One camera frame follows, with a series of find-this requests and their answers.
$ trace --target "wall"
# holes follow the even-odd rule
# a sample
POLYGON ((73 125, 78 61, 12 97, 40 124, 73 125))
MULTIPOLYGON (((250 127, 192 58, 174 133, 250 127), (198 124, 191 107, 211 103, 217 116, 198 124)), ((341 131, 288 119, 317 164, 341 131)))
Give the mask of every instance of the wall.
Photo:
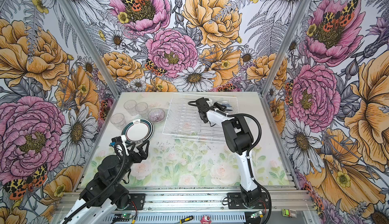
POLYGON ((312 0, 286 80, 266 94, 322 223, 389 222, 388 11, 387 0, 312 0))
POLYGON ((72 1, 123 91, 259 91, 299 0, 72 1))
POLYGON ((57 5, 0 0, 2 223, 51 221, 113 103, 57 5))

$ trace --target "table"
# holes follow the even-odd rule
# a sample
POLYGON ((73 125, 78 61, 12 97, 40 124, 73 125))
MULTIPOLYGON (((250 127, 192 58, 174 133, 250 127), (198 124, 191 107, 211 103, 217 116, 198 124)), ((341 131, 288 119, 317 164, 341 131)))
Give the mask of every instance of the table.
MULTIPOLYGON (((265 117, 261 101, 256 92, 198 92, 190 93, 202 96, 232 96, 237 97, 239 113, 253 115, 262 127, 262 138, 252 150, 254 175, 264 186, 289 185, 285 168, 282 165, 275 141, 265 117)), ((122 113, 132 117, 123 105, 128 100, 146 102, 149 108, 164 109, 168 113, 169 103, 173 93, 122 93, 114 114, 122 113)), ((252 120, 247 120, 254 139, 258 130, 252 120)), ((111 138, 119 136, 117 129, 107 119, 107 127, 92 155, 91 161, 85 165, 84 178, 79 188, 84 188, 97 172, 97 166, 108 155, 114 154, 109 147, 111 138)), ((198 140, 173 139, 171 135, 163 134, 165 120, 154 124, 154 134, 150 139, 149 156, 141 163, 135 163, 131 168, 129 183, 121 182, 125 187, 162 187, 162 186, 238 186, 239 172, 234 154, 226 144, 220 142, 203 142, 198 140)))

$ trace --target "white wire dish rack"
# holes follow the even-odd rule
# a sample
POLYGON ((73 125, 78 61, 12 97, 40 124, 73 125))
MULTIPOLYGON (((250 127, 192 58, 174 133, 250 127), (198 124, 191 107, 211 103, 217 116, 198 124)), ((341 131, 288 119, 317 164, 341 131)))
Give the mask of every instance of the white wire dish rack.
POLYGON ((205 124, 200 119, 197 107, 188 105, 189 101, 196 101, 201 97, 212 99, 212 103, 218 102, 226 105, 227 109, 232 110, 228 111, 228 114, 238 113, 236 97, 174 93, 163 127, 163 134, 172 135, 173 139, 225 143, 223 129, 218 125, 211 127, 209 123, 205 124))

